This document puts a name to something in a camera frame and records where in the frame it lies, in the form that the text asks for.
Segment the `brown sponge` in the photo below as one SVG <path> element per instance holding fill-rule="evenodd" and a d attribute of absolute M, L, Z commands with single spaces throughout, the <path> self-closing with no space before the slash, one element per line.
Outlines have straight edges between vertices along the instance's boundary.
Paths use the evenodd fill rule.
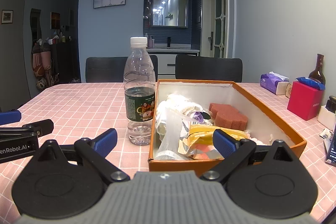
<path fill-rule="evenodd" d="M 248 118 L 235 107 L 227 104 L 210 103 L 209 111 L 212 113 L 214 125 L 223 128 L 245 131 Z"/>

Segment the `yellow snack packet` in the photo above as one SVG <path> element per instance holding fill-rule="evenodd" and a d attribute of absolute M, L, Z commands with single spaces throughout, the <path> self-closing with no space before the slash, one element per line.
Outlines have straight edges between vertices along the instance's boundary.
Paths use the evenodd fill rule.
<path fill-rule="evenodd" d="M 189 134 L 180 138 L 178 152 L 194 160 L 215 160 L 223 156 L 213 145 L 213 133 L 217 126 L 192 124 Z"/>

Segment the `white paper towel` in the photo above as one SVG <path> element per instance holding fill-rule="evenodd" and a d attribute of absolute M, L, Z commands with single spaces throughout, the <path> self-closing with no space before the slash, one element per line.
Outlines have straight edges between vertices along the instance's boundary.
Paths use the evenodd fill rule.
<path fill-rule="evenodd" d="M 169 94 L 167 99 L 160 102 L 157 106 L 155 129 L 159 135 L 160 141 L 162 141 L 166 135 L 167 115 L 172 111 L 182 114 L 185 117 L 189 117 L 198 123 L 204 122 L 202 116 L 203 108 L 201 105 L 192 102 L 189 98 L 186 98 L 183 95 L 177 93 Z"/>

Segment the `yellow cloth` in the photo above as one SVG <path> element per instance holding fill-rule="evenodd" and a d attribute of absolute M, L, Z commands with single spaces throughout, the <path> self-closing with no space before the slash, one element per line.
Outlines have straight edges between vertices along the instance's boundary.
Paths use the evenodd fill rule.
<path fill-rule="evenodd" d="M 234 130 L 231 128 L 223 128 L 223 127 L 221 127 L 220 129 L 226 134 L 230 135 L 235 140 L 250 139 L 250 134 L 244 131 Z"/>

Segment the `clear plastic bag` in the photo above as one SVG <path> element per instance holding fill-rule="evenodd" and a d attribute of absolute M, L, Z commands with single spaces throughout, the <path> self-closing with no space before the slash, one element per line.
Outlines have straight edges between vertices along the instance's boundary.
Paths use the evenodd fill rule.
<path fill-rule="evenodd" d="M 180 138 L 189 134 L 190 126 L 196 121 L 173 110 L 167 112 L 166 133 L 155 155 L 155 160 L 184 161 L 189 160 L 178 152 Z"/>

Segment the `hanging bags and clothes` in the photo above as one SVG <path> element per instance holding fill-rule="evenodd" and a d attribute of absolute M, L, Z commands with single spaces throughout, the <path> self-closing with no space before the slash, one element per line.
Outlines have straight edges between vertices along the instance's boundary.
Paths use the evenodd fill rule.
<path fill-rule="evenodd" d="M 31 67 L 38 91 L 54 86 L 59 81 L 56 44 L 64 37 L 60 28 L 60 14 L 51 12 L 51 38 L 42 39 L 41 10 L 31 9 L 32 36 Z"/>

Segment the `left black chair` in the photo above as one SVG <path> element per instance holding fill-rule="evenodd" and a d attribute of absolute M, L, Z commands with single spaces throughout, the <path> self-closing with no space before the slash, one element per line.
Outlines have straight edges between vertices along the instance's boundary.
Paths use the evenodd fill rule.
<path fill-rule="evenodd" d="M 85 64 L 87 83 L 122 83 L 127 57 L 88 57 Z"/>

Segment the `black chair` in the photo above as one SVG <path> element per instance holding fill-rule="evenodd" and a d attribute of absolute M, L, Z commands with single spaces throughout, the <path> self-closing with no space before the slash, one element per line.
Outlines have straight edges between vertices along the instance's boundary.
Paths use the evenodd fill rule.
<path fill-rule="evenodd" d="M 85 64 L 87 83 L 122 83 L 127 57 L 88 57 Z"/>
<path fill-rule="evenodd" d="M 177 55 L 175 58 L 175 78 L 241 83 L 243 62 L 241 59 Z"/>

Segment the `purple tissue pack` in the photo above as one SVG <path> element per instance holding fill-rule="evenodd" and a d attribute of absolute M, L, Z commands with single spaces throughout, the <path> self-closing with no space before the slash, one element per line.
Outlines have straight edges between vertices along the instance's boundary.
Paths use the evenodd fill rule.
<path fill-rule="evenodd" d="M 260 76 L 260 86 L 280 96 L 286 93 L 289 78 L 278 73 L 269 72 Z"/>

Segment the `small wooden speaker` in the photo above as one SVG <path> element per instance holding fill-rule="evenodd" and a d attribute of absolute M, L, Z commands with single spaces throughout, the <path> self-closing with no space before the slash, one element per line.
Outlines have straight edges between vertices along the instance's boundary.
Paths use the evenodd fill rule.
<path fill-rule="evenodd" d="M 292 86 L 293 85 L 291 83 L 288 83 L 288 85 L 286 86 L 286 91 L 285 91 L 286 98 L 290 98 Z"/>

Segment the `clear plastic water bottle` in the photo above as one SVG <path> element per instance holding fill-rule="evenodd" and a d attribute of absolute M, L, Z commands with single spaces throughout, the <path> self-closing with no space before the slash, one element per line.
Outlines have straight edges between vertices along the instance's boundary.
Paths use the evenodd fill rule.
<path fill-rule="evenodd" d="M 135 145 L 148 145 L 155 109 L 155 71 L 147 53 L 147 38 L 130 38 L 131 54 L 123 72 L 127 136 Z"/>

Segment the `small framed picture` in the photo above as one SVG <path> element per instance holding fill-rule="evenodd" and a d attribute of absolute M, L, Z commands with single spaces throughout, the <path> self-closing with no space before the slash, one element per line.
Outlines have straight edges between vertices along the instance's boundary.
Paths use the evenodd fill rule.
<path fill-rule="evenodd" d="M 14 13 L 13 10 L 2 10 L 1 24 L 12 24 L 13 13 Z"/>

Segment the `dark glass jar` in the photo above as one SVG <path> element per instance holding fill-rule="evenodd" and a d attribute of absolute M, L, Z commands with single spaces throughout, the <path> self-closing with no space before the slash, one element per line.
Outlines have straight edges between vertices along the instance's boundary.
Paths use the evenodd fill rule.
<path fill-rule="evenodd" d="M 329 99 L 326 101 L 326 109 L 332 113 L 336 112 L 336 96 L 329 96 Z"/>

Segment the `brown glass bottle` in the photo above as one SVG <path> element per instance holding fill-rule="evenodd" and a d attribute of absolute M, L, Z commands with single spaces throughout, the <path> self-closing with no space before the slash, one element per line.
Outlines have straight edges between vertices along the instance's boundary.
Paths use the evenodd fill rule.
<path fill-rule="evenodd" d="M 315 70 L 313 70 L 309 74 L 309 78 L 313 79 L 313 80 L 316 80 L 317 82 L 324 85 L 324 84 L 326 84 L 326 79 L 325 79 L 325 76 L 322 72 L 323 58 L 324 58 L 324 55 L 319 54 L 319 53 L 317 54 L 317 61 L 316 61 Z"/>

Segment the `white glass door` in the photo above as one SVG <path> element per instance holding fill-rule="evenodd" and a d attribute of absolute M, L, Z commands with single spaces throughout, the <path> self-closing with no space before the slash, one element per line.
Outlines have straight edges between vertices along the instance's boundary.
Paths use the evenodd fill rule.
<path fill-rule="evenodd" d="M 232 58 L 235 48 L 236 0 L 202 0 L 201 55 Z"/>

